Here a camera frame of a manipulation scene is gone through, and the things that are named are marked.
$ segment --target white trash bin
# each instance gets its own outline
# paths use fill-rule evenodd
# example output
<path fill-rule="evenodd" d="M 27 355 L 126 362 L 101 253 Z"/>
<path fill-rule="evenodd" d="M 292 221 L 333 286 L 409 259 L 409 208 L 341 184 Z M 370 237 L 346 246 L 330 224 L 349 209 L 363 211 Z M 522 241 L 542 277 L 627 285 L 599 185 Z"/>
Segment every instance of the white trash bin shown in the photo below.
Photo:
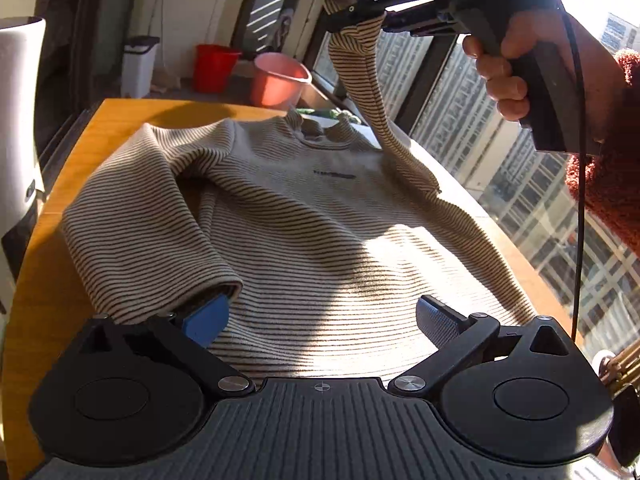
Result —
<path fill-rule="evenodd" d="M 149 94 L 158 43 L 157 36 L 135 36 L 127 40 L 122 59 L 122 97 L 139 99 Z"/>

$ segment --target sweater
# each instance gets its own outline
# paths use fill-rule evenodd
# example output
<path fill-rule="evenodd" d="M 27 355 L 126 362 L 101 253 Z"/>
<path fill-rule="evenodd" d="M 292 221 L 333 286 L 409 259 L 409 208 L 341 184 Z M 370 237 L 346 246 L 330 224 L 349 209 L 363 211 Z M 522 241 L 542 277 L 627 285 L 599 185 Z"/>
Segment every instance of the sweater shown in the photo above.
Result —
<path fill-rule="evenodd" d="M 485 232 L 440 192 L 424 150 L 386 118 L 382 19 L 330 41 L 381 149 L 345 118 L 322 129 L 292 110 L 184 130 L 144 124 L 92 174 L 63 233 L 99 312 L 139 322 L 223 292 L 229 322 L 210 349 L 258 381 L 388 381 L 435 350 L 416 322 L 423 294 L 505 324 L 535 315 Z M 206 181 L 195 217 L 180 177 Z"/>
<path fill-rule="evenodd" d="M 628 88 L 612 118 L 600 156 L 587 165 L 585 206 L 640 254 L 640 54 L 622 50 L 616 60 L 625 71 Z M 567 163 L 566 184 L 577 200 L 577 156 L 571 156 Z"/>

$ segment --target metal screw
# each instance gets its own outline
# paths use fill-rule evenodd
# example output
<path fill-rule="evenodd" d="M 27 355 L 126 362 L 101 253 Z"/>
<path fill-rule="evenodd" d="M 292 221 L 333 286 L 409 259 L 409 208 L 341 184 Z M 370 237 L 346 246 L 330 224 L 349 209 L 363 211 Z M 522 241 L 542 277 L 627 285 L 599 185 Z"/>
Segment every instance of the metal screw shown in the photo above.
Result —
<path fill-rule="evenodd" d="M 226 392 L 241 392 L 249 387 L 249 381 L 244 377 L 231 375 L 218 381 L 218 387 Z"/>
<path fill-rule="evenodd" d="M 402 377 L 398 377 L 394 384 L 398 390 L 402 390 L 404 392 L 417 392 L 425 387 L 426 383 L 422 377 L 418 377 L 415 375 L 403 375 Z"/>

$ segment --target plastic bucket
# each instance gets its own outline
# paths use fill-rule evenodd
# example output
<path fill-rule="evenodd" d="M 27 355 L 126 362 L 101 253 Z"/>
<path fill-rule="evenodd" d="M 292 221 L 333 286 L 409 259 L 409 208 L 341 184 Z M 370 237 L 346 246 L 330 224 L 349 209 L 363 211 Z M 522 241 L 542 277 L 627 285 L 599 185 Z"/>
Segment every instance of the plastic bucket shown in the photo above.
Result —
<path fill-rule="evenodd" d="M 228 46 L 197 45 L 193 89 L 207 94 L 219 94 L 225 91 L 226 83 L 240 54 Z"/>
<path fill-rule="evenodd" d="M 288 110 L 295 106 L 311 73 L 295 59 L 277 52 L 260 54 L 254 60 L 255 76 L 251 89 L 254 106 Z"/>

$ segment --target table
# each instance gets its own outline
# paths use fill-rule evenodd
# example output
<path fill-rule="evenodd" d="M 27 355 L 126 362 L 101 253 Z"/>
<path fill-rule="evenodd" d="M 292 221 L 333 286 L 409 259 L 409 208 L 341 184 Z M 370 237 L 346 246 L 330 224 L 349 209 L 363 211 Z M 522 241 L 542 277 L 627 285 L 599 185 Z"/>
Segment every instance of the table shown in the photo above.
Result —
<path fill-rule="evenodd" d="M 165 128 L 187 128 L 225 117 L 259 121 L 276 114 L 282 112 L 152 99 L 108 99 L 100 106 L 53 187 L 31 236 L 18 278 L 2 369 L 2 416 L 12 480 L 23 478 L 43 459 L 28 422 L 31 394 L 93 313 L 58 230 L 65 207 L 98 165 L 144 122 Z M 457 185 L 453 184 L 452 177 L 450 179 L 452 182 L 447 185 Z M 568 317 L 520 251 L 491 218 L 478 216 L 477 220 L 503 252 L 538 311 L 555 316 L 569 330 Z"/>

